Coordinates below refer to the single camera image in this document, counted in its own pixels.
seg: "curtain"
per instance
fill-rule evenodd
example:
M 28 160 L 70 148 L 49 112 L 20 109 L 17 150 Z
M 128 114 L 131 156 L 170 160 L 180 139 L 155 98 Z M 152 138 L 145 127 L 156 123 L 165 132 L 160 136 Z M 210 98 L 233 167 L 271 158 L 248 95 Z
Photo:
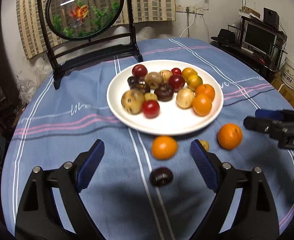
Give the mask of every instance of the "curtain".
M 59 4 L 67 0 L 53 0 Z M 102 6 L 105 0 L 95 0 L 95 5 Z M 42 0 L 43 11 L 47 0 Z M 132 0 L 134 22 L 145 21 L 175 21 L 175 0 Z M 16 0 L 17 19 L 23 49 L 27 59 L 30 59 L 44 51 L 46 45 L 41 31 L 37 0 Z M 114 25 L 128 24 L 127 1 L 125 0 L 123 10 Z M 57 46 L 66 40 L 51 32 L 46 24 L 47 33 L 51 46 Z

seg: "blue tablecloth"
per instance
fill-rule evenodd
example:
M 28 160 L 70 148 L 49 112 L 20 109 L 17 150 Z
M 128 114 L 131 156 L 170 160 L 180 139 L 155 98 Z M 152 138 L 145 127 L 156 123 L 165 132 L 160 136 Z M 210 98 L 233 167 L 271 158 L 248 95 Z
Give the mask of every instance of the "blue tablecloth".
M 154 136 L 128 128 L 107 105 L 109 82 L 135 64 L 135 58 L 115 57 L 74 71 L 63 78 L 58 90 L 48 78 L 20 118 L 5 159 L 1 198 L 9 231 L 15 231 L 17 208 L 32 168 L 56 169 L 87 151 L 98 138 L 105 143 L 105 156 L 80 196 L 106 239 L 189 239 L 215 196 L 191 158 L 189 148 L 195 138 L 207 140 L 222 162 L 238 169 L 263 169 L 283 231 L 294 215 L 293 152 L 279 150 L 276 141 L 246 130 L 242 122 L 256 109 L 292 109 L 289 103 L 253 70 L 203 41 L 157 39 L 140 41 L 138 46 L 144 60 L 179 60 L 210 73 L 224 93 L 221 114 L 206 129 L 176 137 L 178 153 L 160 162 L 150 154 Z M 242 144 L 231 152 L 216 141 L 219 128 L 228 122 L 243 130 Z M 174 181 L 158 189 L 148 177 L 151 169 L 160 166 L 172 170 Z M 235 194 L 223 230 L 233 222 L 240 194 Z M 73 231 L 58 189 L 54 195 L 64 227 Z

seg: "goldfish painting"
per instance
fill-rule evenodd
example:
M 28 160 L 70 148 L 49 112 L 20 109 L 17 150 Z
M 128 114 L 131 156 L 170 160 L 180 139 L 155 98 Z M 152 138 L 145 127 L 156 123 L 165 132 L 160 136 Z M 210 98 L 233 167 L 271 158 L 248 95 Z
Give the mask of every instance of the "goldfish painting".
M 74 20 L 74 28 L 82 25 L 84 18 L 87 17 L 88 11 L 89 7 L 87 5 L 83 5 L 82 7 L 76 5 L 73 10 L 69 11 L 69 16 Z

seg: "computer monitor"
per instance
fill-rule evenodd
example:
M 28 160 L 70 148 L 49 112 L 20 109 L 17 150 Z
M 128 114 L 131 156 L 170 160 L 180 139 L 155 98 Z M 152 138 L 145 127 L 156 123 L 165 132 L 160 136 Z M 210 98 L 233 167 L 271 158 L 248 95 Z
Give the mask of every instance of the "computer monitor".
M 244 43 L 254 49 L 270 54 L 271 44 L 275 44 L 277 35 L 265 30 L 257 25 L 248 23 Z

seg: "white plate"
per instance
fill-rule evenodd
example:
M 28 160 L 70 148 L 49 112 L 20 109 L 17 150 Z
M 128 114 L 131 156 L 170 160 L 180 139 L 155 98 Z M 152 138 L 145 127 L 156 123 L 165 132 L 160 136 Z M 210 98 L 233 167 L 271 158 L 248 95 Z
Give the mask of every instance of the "white plate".
M 127 79 L 132 76 L 132 65 L 119 74 L 117 74 L 110 82 L 107 89 L 107 102 L 111 112 L 124 124 L 138 131 L 154 134 L 154 135 L 182 135 L 202 129 L 210 124 L 221 112 L 224 97 L 218 82 L 205 70 L 198 68 L 189 63 L 176 60 L 150 60 L 144 61 L 143 64 L 148 72 L 159 72 L 164 69 L 171 70 L 190 67 L 197 71 L 202 78 L 204 84 L 213 86 L 216 92 L 215 99 L 212 103 L 210 113 L 205 117 L 199 117 L 192 108 L 181 109 L 176 104 L 177 93 L 174 94 L 171 101 L 160 102 L 160 114 L 156 118 L 147 119 L 143 113 L 132 115 L 127 113 L 121 105 L 121 97 L 123 93 L 129 90 Z

